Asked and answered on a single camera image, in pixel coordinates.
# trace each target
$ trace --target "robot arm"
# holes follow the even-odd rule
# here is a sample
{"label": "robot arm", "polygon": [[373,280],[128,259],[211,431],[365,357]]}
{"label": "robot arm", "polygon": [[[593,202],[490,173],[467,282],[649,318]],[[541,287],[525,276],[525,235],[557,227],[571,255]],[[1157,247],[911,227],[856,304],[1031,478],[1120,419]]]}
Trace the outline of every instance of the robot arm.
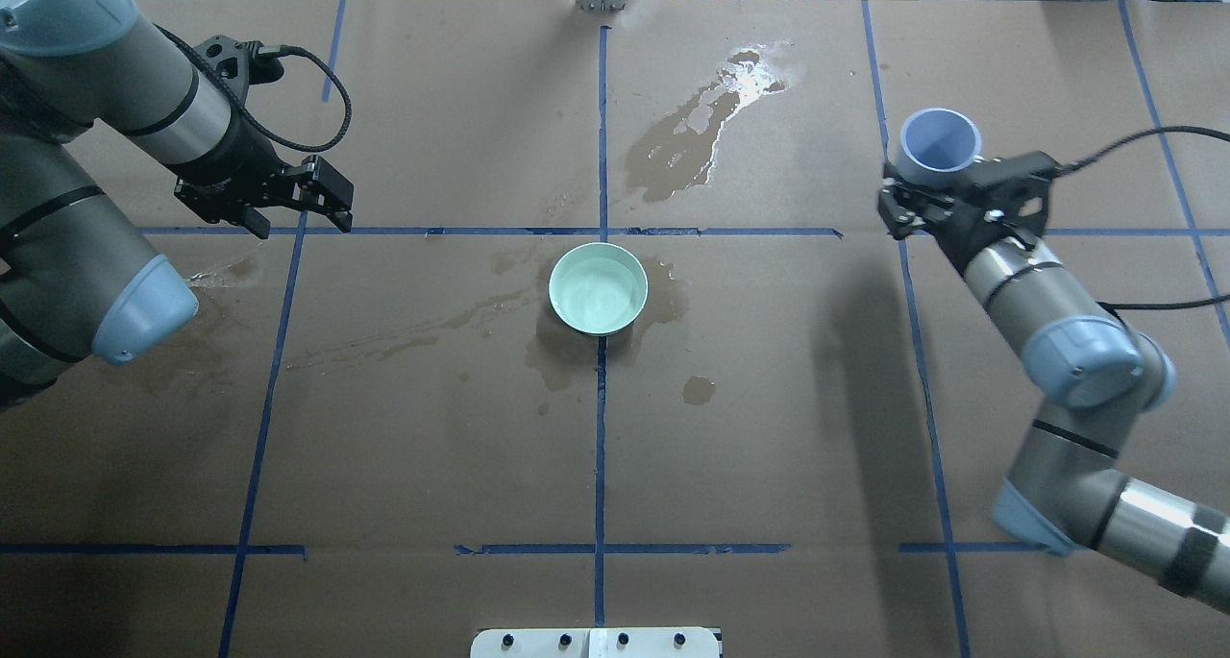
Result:
{"label": "robot arm", "polygon": [[995,521],[1054,555],[1096,550],[1230,612],[1225,514],[1116,470],[1137,417],[1173,392],[1173,364],[1098,305],[1043,241],[1059,164],[1041,151],[984,162],[980,146],[958,112],[910,116],[878,210],[895,239],[935,236],[1046,395]]}
{"label": "robot arm", "polygon": [[224,37],[188,49],[132,0],[0,0],[0,410],[90,354],[130,362],[197,311],[62,146],[93,121],[180,176],[176,197],[205,221],[268,237],[257,209],[280,205],[351,230],[351,182],[316,155],[285,164],[242,108],[285,53]]}

